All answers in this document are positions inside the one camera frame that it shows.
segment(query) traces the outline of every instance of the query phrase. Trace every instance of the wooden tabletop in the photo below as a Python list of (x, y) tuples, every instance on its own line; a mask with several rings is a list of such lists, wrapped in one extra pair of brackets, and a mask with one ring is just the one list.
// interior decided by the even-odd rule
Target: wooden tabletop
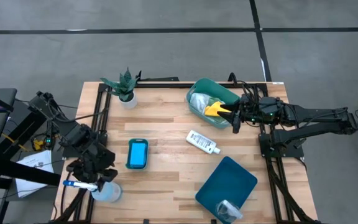
[[(77, 116), (93, 113), (98, 85), (99, 82), (84, 83)], [(288, 102), (284, 84), (267, 83), (267, 87), (269, 96)], [(240, 88), (230, 90), (238, 95), (242, 93)], [(210, 223), (215, 217), (195, 200), (195, 194), (225, 156), (258, 179), (241, 208), (244, 218), (236, 223), (275, 223), (266, 163), (257, 140), (259, 128), (244, 123), (239, 134), (233, 134), (231, 127), (214, 128), (188, 109), (187, 91), (187, 88), (137, 88), (138, 104), (132, 110), (125, 110), (119, 99), (112, 97), (107, 148), (116, 153), (118, 176), (114, 181), (122, 187), (123, 194), (115, 203), (95, 202), (92, 223), (142, 223), (145, 218), (150, 223)], [(91, 118), (81, 122), (90, 125)], [(221, 153), (209, 155), (187, 143), (185, 138), (190, 130), (217, 142)], [(145, 170), (132, 171), (125, 167), (128, 141), (132, 138), (149, 141)], [(317, 219), (305, 167), (293, 158), (285, 158), (283, 162), (290, 193), (306, 214)], [(64, 170), (61, 181), (66, 176)], [(57, 208), (60, 208), (62, 190), (60, 185), (55, 200)], [(77, 189), (67, 188), (65, 208), (76, 193)], [(279, 196), (283, 218), (286, 218), (282, 196)], [(83, 201), (81, 218), (85, 218), (87, 201), (88, 194)]]

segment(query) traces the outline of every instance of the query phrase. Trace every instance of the plastic bag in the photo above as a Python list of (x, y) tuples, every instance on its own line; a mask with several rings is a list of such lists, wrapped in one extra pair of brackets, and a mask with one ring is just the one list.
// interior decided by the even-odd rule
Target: plastic bag
[(211, 97), (203, 93), (193, 93), (190, 98), (190, 105), (198, 112), (204, 114), (205, 108), (208, 106), (208, 101)]
[[(224, 102), (221, 101), (219, 98), (213, 98), (204, 93), (193, 93), (190, 98), (190, 106), (194, 107), (194, 109), (196, 109), (198, 112), (204, 114), (205, 108), (207, 106), (211, 106), (217, 101), (220, 101), (221, 103), (224, 104)], [(220, 124), (228, 123), (228, 121), (226, 121), (224, 118), (220, 116), (217, 117), (206, 116), (206, 117)]]

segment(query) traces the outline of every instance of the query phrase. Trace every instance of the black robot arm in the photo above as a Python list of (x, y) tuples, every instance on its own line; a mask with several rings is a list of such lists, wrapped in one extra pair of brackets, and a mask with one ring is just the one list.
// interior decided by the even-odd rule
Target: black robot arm
[(79, 181), (93, 183), (98, 180), (112, 181), (117, 171), (109, 169), (114, 166), (115, 153), (109, 151), (99, 141), (99, 136), (89, 126), (78, 124), (66, 118), (52, 94), (38, 92), (29, 103), (34, 113), (43, 114), (59, 130), (60, 145), (74, 149), (79, 158), (69, 164), (67, 171)]
[(241, 123), (278, 124), (296, 129), (273, 129), (270, 134), (259, 136), (264, 149), (271, 149), (266, 155), (279, 157), (285, 155), (286, 148), (299, 148), (305, 138), (324, 133), (353, 134), (358, 131), (358, 122), (347, 108), (306, 109), (298, 105), (284, 103), (279, 98), (262, 97), (245, 93), (232, 105), (221, 105), (231, 111), (218, 112), (233, 126), (233, 133), (238, 133)]

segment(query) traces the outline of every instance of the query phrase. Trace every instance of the green plastic bin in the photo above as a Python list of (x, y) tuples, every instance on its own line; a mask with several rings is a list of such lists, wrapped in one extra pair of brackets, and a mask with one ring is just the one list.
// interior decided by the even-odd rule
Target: green plastic bin
[(228, 126), (230, 126), (229, 123), (221, 124), (215, 122), (215, 120), (208, 118), (204, 114), (198, 112), (194, 107), (190, 105), (190, 98), (193, 93), (204, 93), (211, 97), (219, 98), (221, 101), (223, 101), (225, 104), (233, 104), (236, 102), (236, 100), (239, 99), (239, 97), (234, 94), (232, 91), (228, 90), (227, 88), (224, 88), (223, 86), (217, 84), (213, 80), (210, 80), (209, 78), (202, 78), (198, 80), (194, 85), (190, 88), (189, 92), (186, 95), (187, 103), (189, 104), (189, 109), (191, 112), (193, 112), (195, 115), (199, 116), (201, 119), (205, 120), (209, 124), (212, 124), (213, 126), (224, 129)]

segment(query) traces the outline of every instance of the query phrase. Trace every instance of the succulent plant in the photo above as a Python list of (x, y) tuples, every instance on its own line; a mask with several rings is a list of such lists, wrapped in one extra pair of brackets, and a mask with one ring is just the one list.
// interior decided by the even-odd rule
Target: succulent plant
[(129, 68), (125, 74), (119, 74), (119, 82), (112, 82), (107, 78), (100, 78), (103, 83), (111, 86), (113, 91), (110, 91), (110, 94), (116, 95), (123, 102), (131, 101), (134, 97), (134, 88), (138, 78), (132, 79), (132, 75), (129, 72)]

